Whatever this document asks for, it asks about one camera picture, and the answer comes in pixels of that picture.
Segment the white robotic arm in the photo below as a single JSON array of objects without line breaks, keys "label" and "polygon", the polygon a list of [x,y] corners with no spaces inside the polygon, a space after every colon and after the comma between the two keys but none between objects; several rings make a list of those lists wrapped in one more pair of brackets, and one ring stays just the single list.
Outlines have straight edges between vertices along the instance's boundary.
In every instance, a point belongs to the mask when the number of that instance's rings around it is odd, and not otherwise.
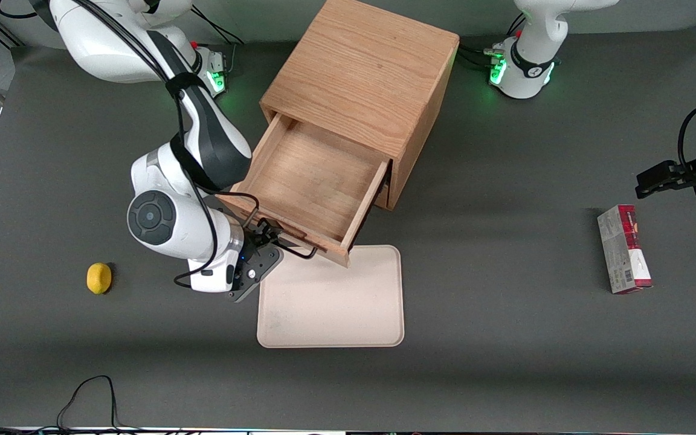
[{"label": "white robotic arm", "polygon": [[[276,240],[277,229],[260,237],[202,204],[200,196],[246,177],[251,149],[216,106],[215,92],[207,85],[211,59],[221,55],[193,48],[179,28],[166,24],[191,5],[191,0],[52,0],[50,11],[66,47],[85,71],[110,82],[163,80],[192,121],[183,143],[177,134],[130,168],[135,190],[127,211],[130,233],[150,250],[187,259],[190,270],[197,271],[185,274],[192,289],[230,292],[245,285],[248,292],[281,259],[269,247],[265,270],[244,269],[251,256],[259,256],[260,248]],[[132,45],[141,49],[136,52]],[[244,282],[246,278],[254,281]]]},{"label": "white robotic arm", "polygon": [[509,36],[487,53],[497,56],[491,85],[513,98],[530,98],[549,82],[555,55],[569,35],[562,14],[592,11],[616,5],[619,0],[514,0],[525,14],[522,35]]}]

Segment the wood grain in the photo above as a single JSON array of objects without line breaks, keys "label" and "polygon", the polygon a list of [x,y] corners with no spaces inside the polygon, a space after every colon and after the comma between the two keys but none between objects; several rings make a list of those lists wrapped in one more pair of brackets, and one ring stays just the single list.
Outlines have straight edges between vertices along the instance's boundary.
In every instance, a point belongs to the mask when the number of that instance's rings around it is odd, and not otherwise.
[{"label": "wood grain", "polygon": [[344,248],[332,245],[329,245],[329,247],[326,248],[318,247],[313,243],[307,243],[305,240],[289,236],[288,234],[284,234],[282,239],[287,240],[287,242],[294,243],[295,245],[302,246],[308,251],[312,250],[314,247],[318,248],[317,253],[321,257],[329,259],[332,262],[336,262],[337,264],[342,265],[342,267],[350,267],[350,253]]},{"label": "wood grain", "polygon": [[453,69],[453,63],[456,60],[456,50],[458,50],[458,47],[454,47],[453,51],[450,52],[450,61],[442,65],[437,86],[431,90],[431,97],[429,97],[428,103],[426,103],[425,110],[420,113],[420,118],[417,119],[415,129],[407,140],[407,146],[403,155],[394,161],[387,202],[387,209],[389,210],[394,210],[394,207],[396,207],[401,190],[404,189],[404,184],[407,183],[412,167],[417,162],[417,157],[420,156],[423,145],[428,139],[428,134],[431,132],[437,116],[439,116],[439,109],[442,107],[442,100],[445,98],[445,90],[447,89],[448,79],[450,79],[450,71]]},{"label": "wood grain", "polygon": [[375,205],[383,208],[385,210],[390,210],[388,208],[388,184],[390,181],[385,182],[383,187],[381,187],[381,192],[378,193],[378,198],[375,200]]},{"label": "wood grain", "polygon": [[[254,151],[249,177],[231,190],[259,199],[255,221],[275,219],[295,239],[347,259],[387,165],[379,152],[278,114]],[[241,216],[254,207],[237,196],[221,201]]]},{"label": "wood grain", "polygon": [[456,34],[354,0],[327,0],[262,97],[283,113],[392,159],[458,46]]}]

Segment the power cable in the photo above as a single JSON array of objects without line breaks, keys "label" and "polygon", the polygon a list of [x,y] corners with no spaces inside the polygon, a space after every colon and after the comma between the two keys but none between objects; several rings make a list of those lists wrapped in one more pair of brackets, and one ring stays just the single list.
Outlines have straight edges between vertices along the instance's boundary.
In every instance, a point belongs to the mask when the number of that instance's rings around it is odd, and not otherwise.
[{"label": "power cable", "polygon": [[476,61],[476,60],[473,60],[471,57],[468,57],[466,54],[464,54],[463,52],[461,52],[461,50],[458,50],[458,51],[456,52],[456,55],[458,55],[461,59],[464,59],[465,61],[467,61],[467,62],[469,62],[469,63],[471,63],[472,65],[475,65],[475,66],[480,66],[480,67],[487,67],[487,66],[490,66],[488,63],[480,63],[480,62],[478,62],[478,61]]},{"label": "power cable", "polygon": [[678,161],[679,161],[681,167],[684,168],[686,173],[688,173],[693,178],[696,178],[696,176],[694,176],[694,174],[692,173],[692,171],[689,167],[689,163],[687,163],[686,157],[684,156],[684,139],[686,136],[686,129],[689,126],[689,121],[691,121],[691,119],[695,115],[696,115],[696,108],[694,108],[694,110],[689,112],[689,115],[687,115],[686,118],[684,118],[684,122],[682,122],[681,128],[678,132]]},{"label": "power cable", "polygon": [[509,30],[506,30],[506,35],[511,36],[514,31],[520,27],[525,22],[525,14],[523,12],[520,12],[520,14],[514,19],[512,24],[509,27]]},{"label": "power cable", "polygon": [[2,11],[2,0],[0,0],[0,14],[2,16],[12,18],[12,19],[33,18],[36,16],[36,12],[28,12],[27,14],[9,14],[5,11]]},{"label": "power cable", "polygon": [[199,17],[201,17],[202,20],[204,20],[205,22],[209,23],[209,24],[211,25],[211,27],[213,27],[213,29],[216,30],[216,32],[218,32],[218,33],[224,38],[224,41],[227,41],[228,44],[232,44],[232,42],[230,42],[230,40],[227,39],[227,37],[224,35],[224,33],[227,33],[227,35],[230,35],[230,36],[234,37],[235,39],[237,39],[237,41],[238,41],[241,45],[246,44],[246,42],[244,42],[243,39],[239,38],[239,37],[236,36],[234,33],[230,32],[230,31],[227,30],[226,28],[221,27],[221,25],[218,25],[218,24],[216,24],[215,22],[213,22],[213,21],[211,21],[210,19],[208,19],[208,17],[206,17],[205,14],[202,13],[201,9],[199,9],[197,6],[193,5],[192,11],[193,11],[194,14],[196,14],[196,15],[199,16]]},{"label": "power cable", "polygon": [[[0,435],[86,435],[86,434],[93,434],[93,435],[108,435],[108,433],[112,432],[111,430],[108,429],[74,429],[72,427],[67,427],[63,423],[63,418],[66,416],[66,412],[74,405],[74,401],[77,399],[77,397],[80,394],[80,390],[85,386],[87,383],[92,382],[95,379],[105,379],[109,385],[109,393],[111,394],[111,429],[114,429],[114,433],[118,433],[118,435],[122,434],[127,434],[127,435],[140,435],[140,434],[152,434],[152,435],[194,435],[194,431],[188,431],[188,430],[172,430],[171,432],[168,431],[163,431],[163,430],[157,430],[157,429],[143,429],[141,427],[133,427],[133,426],[128,426],[125,425],[120,421],[119,415],[118,415],[118,408],[117,408],[117,396],[114,393],[114,383],[112,382],[111,378],[108,375],[96,375],[92,376],[90,378],[87,378],[83,382],[80,383],[80,385],[77,386],[77,388],[74,389],[74,393],[72,393],[71,398],[69,399],[69,402],[66,403],[66,405],[61,408],[60,412],[58,412],[58,415],[56,416],[56,424],[54,426],[43,426],[39,427],[33,430],[22,430],[22,429],[16,429],[14,427],[0,427]],[[226,432],[222,430],[201,430],[201,433],[218,433],[218,432]]]}]

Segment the cardboard box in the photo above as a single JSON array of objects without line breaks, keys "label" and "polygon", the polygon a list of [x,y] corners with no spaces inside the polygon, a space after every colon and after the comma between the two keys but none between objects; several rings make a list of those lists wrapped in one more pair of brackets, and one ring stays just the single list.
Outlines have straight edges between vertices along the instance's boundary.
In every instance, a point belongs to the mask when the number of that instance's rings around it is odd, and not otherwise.
[{"label": "cardboard box", "polygon": [[621,204],[598,217],[605,264],[613,294],[632,294],[652,287],[649,268],[638,243],[634,205]]}]

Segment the green indicator light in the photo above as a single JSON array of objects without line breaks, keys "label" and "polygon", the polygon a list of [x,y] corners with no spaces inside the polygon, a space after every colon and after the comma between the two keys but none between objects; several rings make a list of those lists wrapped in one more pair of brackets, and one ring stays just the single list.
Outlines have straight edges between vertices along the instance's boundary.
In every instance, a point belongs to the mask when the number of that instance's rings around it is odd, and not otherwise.
[{"label": "green indicator light", "polygon": [[208,80],[211,82],[211,88],[213,88],[216,93],[224,91],[224,74],[221,72],[206,71],[205,75],[208,76]]},{"label": "green indicator light", "polygon": [[549,83],[549,78],[552,76],[552,70],[555,69],[555,62],[552,62],[552,65],[549,66],[549,71],[547,72],[547,78],[544,79],[544,84],[546,85]]},{"label": "green indicator light", "polygon": [[492,67],[491,71],[491,82],[494,85],[497,85],[498,83],[501,83],[501,79],[503,78],[503,72],[506,71],[506,61],[501,60],[499,63],[495,64],[494,67]]}]

